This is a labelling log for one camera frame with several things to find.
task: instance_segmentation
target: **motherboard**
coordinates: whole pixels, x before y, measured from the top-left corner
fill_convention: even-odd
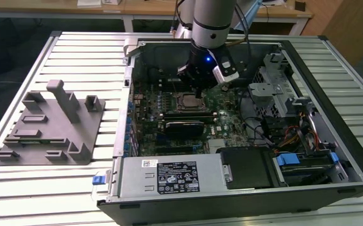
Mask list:
[[[238,89],[219,86],[202,98],[179,79],[135,84],[139,156],[214,153],[248,146]]]

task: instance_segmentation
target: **barcode sticker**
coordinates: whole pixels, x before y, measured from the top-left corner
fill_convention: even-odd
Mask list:
[[[158,159],[144,159],[142,163],[142,167],[156,167]]]

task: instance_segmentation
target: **open computer tower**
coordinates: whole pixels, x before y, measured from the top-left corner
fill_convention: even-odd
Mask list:
[[[196,99],[190,42],[139,40],[128,60],[110,195],[120,225],[316,210],[363,195],[363,148],[286,40],[230,49],[238,80]]]

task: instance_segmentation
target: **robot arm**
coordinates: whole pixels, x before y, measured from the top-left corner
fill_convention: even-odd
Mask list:
[[[262,0],[252,0],[252,17]],[[187,64],[179,68],[178,76],[202,91],[239,78],[238,67],[224,44],[228,36],[236,0],[198,0],[194,7],[192,45]]]

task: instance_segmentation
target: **desk leg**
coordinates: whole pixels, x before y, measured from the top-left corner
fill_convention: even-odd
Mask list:
[[[306,27],[308,18],[299,18],[288,35],[300,35]]]
[[[126,32],[134,32],[132,19],[134,19],[132,15],[123,15],[123,23],[124,23]]]

